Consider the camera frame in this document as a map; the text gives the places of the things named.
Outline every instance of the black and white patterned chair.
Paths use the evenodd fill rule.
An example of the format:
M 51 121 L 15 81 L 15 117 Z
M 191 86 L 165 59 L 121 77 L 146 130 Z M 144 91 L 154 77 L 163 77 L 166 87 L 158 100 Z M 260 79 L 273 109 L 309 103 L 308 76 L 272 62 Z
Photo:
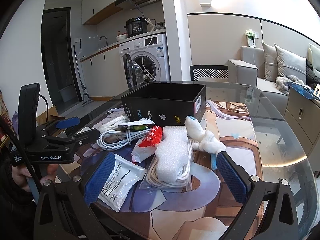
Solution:
M 228 78 L 228 66 L 222 65 L 193 65 L 190 66 L 192 81 L 215 81 L 216 78 Z

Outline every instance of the yellow logo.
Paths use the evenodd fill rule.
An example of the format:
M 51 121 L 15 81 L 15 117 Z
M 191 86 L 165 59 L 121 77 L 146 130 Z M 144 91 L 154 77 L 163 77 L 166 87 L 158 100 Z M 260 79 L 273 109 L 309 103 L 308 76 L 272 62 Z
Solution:
M 176 118 L 177 123 L 181 123 L 179 116 L 175 115 L 174 117 Z

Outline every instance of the washing machine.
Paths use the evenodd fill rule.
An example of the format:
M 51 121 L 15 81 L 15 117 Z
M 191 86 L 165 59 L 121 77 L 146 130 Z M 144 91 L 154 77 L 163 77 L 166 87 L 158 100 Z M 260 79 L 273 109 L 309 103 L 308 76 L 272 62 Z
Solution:
M 155 34 L 120 44 L 119 54 L 129 89 L 143 82 L 170 80 L 165 34 Z

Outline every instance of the dark jacket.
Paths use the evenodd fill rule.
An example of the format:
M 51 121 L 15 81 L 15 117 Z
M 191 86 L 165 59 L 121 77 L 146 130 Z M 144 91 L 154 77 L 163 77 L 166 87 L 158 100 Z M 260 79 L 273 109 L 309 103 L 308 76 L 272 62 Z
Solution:
M 0 167 L 0 239 L 33 239 L 36 204 L 31 193 L 15 184 L 10 160 Z
M 306 84 L 311 87 L 312 89 L 316 88 L 317 84 L 320 84 L 320 77 L 318 77 L 314 72 L 313 72 L 313 65 L 310 63 L 309 60 L 307 60 L 307 81 Z

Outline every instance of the drawer handle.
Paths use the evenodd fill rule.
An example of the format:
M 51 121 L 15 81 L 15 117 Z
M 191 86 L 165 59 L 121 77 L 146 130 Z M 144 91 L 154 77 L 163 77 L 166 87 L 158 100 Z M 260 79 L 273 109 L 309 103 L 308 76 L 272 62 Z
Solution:
M 299 110 L 299 119 L 301 119 L 301 116 L 303 115 L 303 109 L 302 108 L 300 108 L 300 110 Z

